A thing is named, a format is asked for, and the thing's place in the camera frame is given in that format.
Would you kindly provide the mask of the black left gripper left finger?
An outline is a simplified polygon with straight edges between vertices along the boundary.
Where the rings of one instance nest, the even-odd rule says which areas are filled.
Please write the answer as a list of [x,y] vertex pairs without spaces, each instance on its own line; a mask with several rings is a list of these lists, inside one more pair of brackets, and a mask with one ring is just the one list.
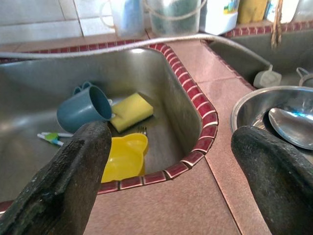
[[112,146],[106,122],[81,126],[0,219],[3,235],[81,235]]

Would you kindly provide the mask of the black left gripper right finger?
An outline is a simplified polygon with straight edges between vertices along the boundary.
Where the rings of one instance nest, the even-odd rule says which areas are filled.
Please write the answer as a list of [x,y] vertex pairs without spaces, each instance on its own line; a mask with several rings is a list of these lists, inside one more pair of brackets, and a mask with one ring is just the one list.
[[313,165],[270,132],[242,126],[231,150],[273,235],[313,233]]

